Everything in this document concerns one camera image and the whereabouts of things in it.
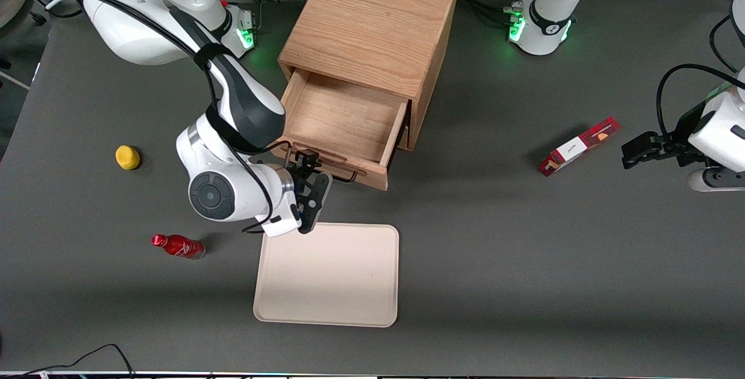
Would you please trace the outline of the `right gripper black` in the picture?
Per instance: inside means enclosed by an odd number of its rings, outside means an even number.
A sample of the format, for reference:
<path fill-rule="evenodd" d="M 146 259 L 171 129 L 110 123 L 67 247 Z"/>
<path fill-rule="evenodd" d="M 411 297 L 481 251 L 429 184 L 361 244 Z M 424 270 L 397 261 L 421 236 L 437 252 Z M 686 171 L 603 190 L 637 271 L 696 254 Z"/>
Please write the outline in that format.
<path fill-rule="evenodd" d="M 324 209 L 324 202 L 332 186 L 328 173 L 317 173 L 312 183 L 308 183 L 308 173 L 322 166 L 320 154 L 314 150 L 289 150 L 286 154 L 285 168 L 291 171 L 295 185 L 296 207 L 300 214 L 300 233 L 308 234 L 314 230 Z"/>

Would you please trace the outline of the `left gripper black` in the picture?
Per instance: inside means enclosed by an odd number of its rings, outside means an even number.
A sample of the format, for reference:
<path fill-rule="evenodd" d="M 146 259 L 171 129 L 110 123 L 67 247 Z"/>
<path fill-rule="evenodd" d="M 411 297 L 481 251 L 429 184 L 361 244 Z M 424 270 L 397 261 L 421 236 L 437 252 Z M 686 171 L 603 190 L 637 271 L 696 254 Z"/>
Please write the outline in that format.
<path fill-rule="evenodd" d="M 708 158 L 689 142 L 689 137 L 694 133 L 703 115 L 705 105 L 705 102 L 700 102 L 684 113 L 670 137 L 657 133 L 642 133 L 623 144 L 623 169 L 634 168 L 642 162 L 663 161 L 670 158 L 675 158 L 679 167 L 686 167 L 695 162 L 706 164 Z"/>

